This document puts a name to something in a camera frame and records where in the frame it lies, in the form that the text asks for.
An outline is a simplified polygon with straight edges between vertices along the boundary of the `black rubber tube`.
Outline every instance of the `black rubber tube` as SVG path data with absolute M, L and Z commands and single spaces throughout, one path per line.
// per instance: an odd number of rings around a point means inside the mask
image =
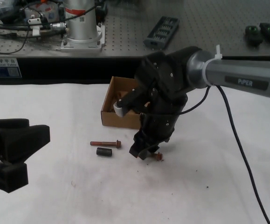
M 111 157 L 112 156 L 112 149 L 97 147 L 97 155 Z

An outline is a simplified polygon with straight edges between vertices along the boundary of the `robotic arm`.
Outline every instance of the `robotic arm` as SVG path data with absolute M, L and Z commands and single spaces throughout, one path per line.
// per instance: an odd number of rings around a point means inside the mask
M 270 62 L 221 60 L 198 47 L 165 55 L 145 57 L 135 73 L 139 87 L 114 104 L 123 117 L 133 109 L 140 112 L 141 128 L 134 136 L 130 153 L 145 159 L 168 142 L 174 125 L 187 102 L 187 92 L 222 85 L 270 97 Z

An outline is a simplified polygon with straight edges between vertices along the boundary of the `black device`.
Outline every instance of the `black device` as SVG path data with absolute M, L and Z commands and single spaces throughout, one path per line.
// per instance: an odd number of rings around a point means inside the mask
M 96 18 L 97 24 L 100 22 L 104 22 L 106 15 L 108 14 L 108 6 L 105 0 L 95 0 L 96 6 Z
M 28 119 L 0 119 L 0 189 L 10 193 L 27 185 L 24 161 L 49 142 L 49 126 L 29 126 Z
M 159 143 L 169 141 L 187 92 L 193 89 L 215 84 L 270 97 L 270 62 L 221 57 L 189 47 L 169 55 L 156 52 L 142 60 L 135 73 L 139 87 L 114 104 L 120 117 L 130 109 L 141 113 L 141 128 L 130 148 L 133 156 L 144 160 Z
M 251 46 L 257 47 L 263 42 L 263 37 L 257 26 L 247 26 L 245 29 L 245 36 L 247 43 Z
M 262 22 L 259 27 L 262 35 L 270 42 L 270 23 Z

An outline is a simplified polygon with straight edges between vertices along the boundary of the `rusty bolt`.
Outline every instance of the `rusty bolt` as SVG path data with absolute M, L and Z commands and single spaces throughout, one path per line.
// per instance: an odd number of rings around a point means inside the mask
M 157 161 L 163 160 L 163 154 L 162 153 L 152 153 L 151 155 L 153 158 L 155 158 Z
M 91 141 L 91 146 L 114 146 L 116 148 L 121 147 L 121 141 Z

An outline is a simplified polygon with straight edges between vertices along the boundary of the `black connector block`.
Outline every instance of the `black connector block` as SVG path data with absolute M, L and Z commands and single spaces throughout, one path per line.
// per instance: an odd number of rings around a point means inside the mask
M 0 119 L 0 189 L 10 193 L 27 185 L 24 161 L 49 142 L 49 126 L 29 126 L 28 119 Z
M 270 42 L 270 23 L 262 22 L 259 25 L 262 35 Z
M 263 37 L 257 26 L 247 26 L 245 29 L 245 35 L 247 43 L 251 46 L 257 47 L 263 42 Z

